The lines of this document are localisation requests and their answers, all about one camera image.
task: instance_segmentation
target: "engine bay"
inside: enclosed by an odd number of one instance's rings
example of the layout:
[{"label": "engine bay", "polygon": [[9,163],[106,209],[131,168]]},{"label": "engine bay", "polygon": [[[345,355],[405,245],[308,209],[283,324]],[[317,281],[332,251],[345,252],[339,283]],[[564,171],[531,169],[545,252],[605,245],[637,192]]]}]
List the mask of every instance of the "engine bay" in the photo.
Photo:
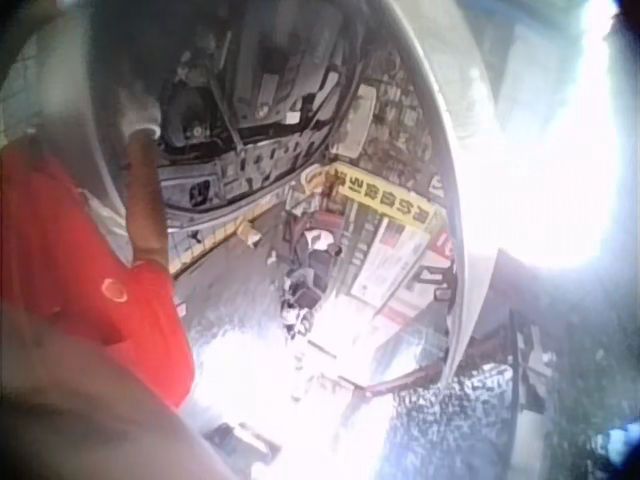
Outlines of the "engine bay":
[{"label": "engine bay", "polygon": [[326,151],[364,63],[365,16],[343,3],[249,0],[193,29],[158,96],[172,226],[210,221]]}]

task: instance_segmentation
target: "pavement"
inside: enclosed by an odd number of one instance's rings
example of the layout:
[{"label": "pavement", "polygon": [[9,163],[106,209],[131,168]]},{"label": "pavement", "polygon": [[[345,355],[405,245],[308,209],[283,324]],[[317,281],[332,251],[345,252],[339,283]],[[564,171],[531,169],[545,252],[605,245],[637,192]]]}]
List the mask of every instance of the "pavement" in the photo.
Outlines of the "pavement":
[{"label": "pavement", "polygon": [[200,432],[242,421],[275,437],[278,412],[290,406],[293,359],[279,316],[284,272],[266,262],[283,210],[280,203],[254,222],[263,233],[255,249],[234,235],[176,281],[197,371],[180,413]]}]

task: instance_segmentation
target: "red shirt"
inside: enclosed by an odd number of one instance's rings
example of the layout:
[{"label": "red shirt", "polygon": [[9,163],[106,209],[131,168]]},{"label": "red shirt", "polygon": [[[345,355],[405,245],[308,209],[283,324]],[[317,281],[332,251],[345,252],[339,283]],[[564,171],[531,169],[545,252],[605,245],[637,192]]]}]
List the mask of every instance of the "red shirt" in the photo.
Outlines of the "red shirt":
[{"label": "red shirt", "polygon": [[61,165],[30,150],[0,152],[2,301],[101,345],[178,407],[194,368],[171,275],[152,260],[124,265]]}]

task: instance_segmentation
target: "white glove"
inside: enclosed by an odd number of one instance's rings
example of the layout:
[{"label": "white glove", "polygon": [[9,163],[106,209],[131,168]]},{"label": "white glove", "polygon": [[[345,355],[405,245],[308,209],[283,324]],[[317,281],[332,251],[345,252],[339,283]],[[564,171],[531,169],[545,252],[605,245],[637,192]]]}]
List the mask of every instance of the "white glove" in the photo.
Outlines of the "white glove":
[{"label": "white glove", "polygon": [[131,90],[120,89],[120,131],[129,138],[137,130],[149,130],[154,139],[160,136],[160,105],[142,92],[140,85]]}]

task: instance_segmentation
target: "yellow sign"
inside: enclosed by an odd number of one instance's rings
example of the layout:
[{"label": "yellow sign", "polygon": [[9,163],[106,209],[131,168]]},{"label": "yellow sign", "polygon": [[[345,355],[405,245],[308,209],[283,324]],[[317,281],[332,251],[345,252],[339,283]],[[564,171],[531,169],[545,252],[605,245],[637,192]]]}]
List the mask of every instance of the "yellow sign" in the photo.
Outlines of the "yellow sign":
[{"label": "yellow sign", "polygon": [[346,163],[335,162],[327,169],[337,178],[339,193],[405,225],[433,233],[444,222],[443,209],[415,192]]}]

